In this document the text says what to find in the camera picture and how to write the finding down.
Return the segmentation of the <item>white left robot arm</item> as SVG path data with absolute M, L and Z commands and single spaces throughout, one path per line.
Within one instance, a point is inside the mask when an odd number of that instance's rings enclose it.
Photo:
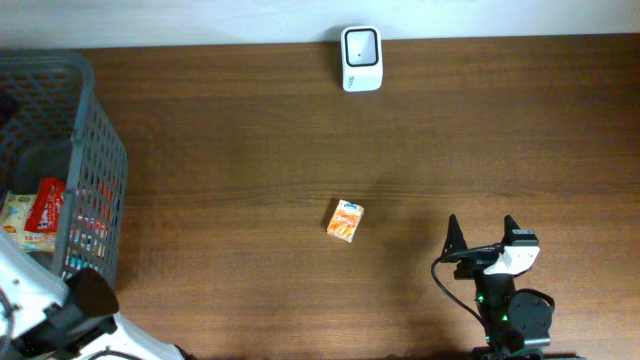
M 124 317 L 113 288 L 94 269 L 64 280 L 1 234 L 3 359 L 187 360 Z

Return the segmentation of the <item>red candy bag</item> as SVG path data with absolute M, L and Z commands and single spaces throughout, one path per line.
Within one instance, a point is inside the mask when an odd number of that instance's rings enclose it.
M 60 212 L 64 205 L 66 184 L 55 178 L 43 178 L 24 229 L 33 233 L 57 232 Z

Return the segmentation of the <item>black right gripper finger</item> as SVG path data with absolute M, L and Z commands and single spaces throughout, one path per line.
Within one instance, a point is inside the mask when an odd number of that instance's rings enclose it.
M 522 237 L 520 233 L 520 227 L 517 225 L 511 215 L 504 217 L 504 236 L 502 244 L 505 246 L 511 246 L 514 242 L 519 241 Z
M 441 255 L 451 256 L 467 249 L 467 243 L 457 217 L 455 214 L 451 214 L 448 219 L 447 235 Z

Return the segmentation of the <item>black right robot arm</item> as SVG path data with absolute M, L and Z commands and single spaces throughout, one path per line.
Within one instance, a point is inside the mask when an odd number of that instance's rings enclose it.
M 509 215 L 504 217 L 504 235 L 498 243 L 470 248 L 457 217 L 450 215 L 441 255 L 431 267 L 440 290 L 470 313 L 484 331 L 486 345 L 471 351 L 473 359 L 578 359 L 575 353 L 547 353 L 555 300 L 538 290 L 518 289 L 515 279 L 532 269 L 540 253 L 535 233 L 521 228 Z M 475 284 L 475 308 L 450 292 L 439 280 L 436 267 L 456 266 L 456 280 Z

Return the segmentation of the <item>beige wet wipes pack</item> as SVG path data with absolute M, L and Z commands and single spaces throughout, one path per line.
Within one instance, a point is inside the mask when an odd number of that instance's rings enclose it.
M 30 232 L 25 229 L 30 211 L 35 203 L 36 195 L 19 195 L 9 191 L 1 209 L 1 226 L 24 251 L 44 251 L 53 253 L 55 250 L 55 234 Z

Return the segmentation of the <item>orange juice carton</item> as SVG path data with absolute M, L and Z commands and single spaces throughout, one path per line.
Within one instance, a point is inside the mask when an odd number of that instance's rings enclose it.
M 340 199 L 326 228 L 328 235 L 351 243 L 363 218 L 361 205 Z

